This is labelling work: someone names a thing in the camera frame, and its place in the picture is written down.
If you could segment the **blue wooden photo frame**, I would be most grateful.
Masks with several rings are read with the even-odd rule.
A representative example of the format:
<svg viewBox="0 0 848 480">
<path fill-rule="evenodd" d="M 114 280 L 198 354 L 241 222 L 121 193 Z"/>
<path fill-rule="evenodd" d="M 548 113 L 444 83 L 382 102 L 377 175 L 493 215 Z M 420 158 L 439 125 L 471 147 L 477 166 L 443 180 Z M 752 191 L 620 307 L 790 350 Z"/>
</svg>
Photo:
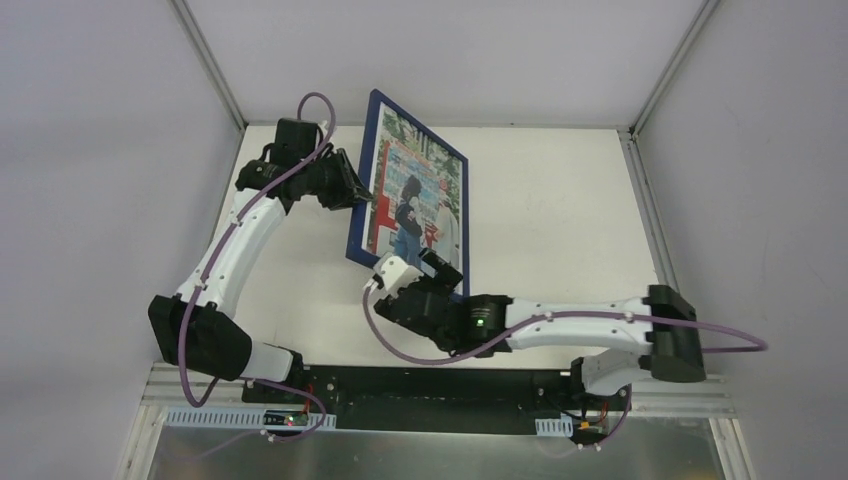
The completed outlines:
<svg viewBox="0 0 848 480">
<path fill-rule="evenodd" d="M 369 95 L 358 176 L 371 193 L 354 208 L 347 259 L 367 267 L 395 254 L 428 275 L 430 249 L 470 293 L 469 161 L 432 128 L 379 90 Z"/>
</svg>

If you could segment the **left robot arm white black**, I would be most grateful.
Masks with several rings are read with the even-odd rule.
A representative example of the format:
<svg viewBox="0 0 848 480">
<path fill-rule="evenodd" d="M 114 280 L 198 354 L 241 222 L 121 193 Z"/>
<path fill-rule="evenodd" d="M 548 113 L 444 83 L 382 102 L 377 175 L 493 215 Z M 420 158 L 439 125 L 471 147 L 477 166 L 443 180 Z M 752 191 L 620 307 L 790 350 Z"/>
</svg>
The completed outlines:
<svg viewBox="0 0 848 480">
<path fill-rule="evenodd" d="M 260 253 L 296 202 L 313 196 L 328 210 L 343 210 L 371 200 L 331 138 L 328 123 L 280 120 L 273 142 L 238 172 L 225 224 L 193 272 L 174 294 L 151 300 L 148 318 L 160 352 L 178 368 L 191 405 L 206 401 L 192 394 L 191 372 L 214 382 L 266 381 L 281 404 L 303 396 L 301 354 L 253 339 L 237 324 L 236 311 Z"/>
</svg>

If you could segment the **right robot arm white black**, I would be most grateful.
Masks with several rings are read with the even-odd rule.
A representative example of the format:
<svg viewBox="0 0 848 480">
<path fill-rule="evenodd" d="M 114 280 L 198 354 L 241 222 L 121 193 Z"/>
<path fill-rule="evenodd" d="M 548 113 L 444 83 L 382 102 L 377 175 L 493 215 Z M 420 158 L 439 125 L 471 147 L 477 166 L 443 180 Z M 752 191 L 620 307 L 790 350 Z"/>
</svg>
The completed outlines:
<svg viewBox="0 0 848 480">
<path fill-rule="evenodd" d="M 624 387 L 646 378 L 669 383 L 706 379 L 695 308 L 667 285 L 651 285 L 643 297 L 599 304 L 556 304 L 507 295 L 460 297 L 462 276 L 432 250 L 428 275 L 394 254 L 384 255 L 365 284 L 363 310 L 369 327 L 381 317 L 429 339 L 445 356 L 423 359 L 375 336 L 393 355 L 424 366 L 489 358 L 540 347 L 586 347 L 598 354 L 572 361 L 569 400 L 595 408 Z"/>
</svg>

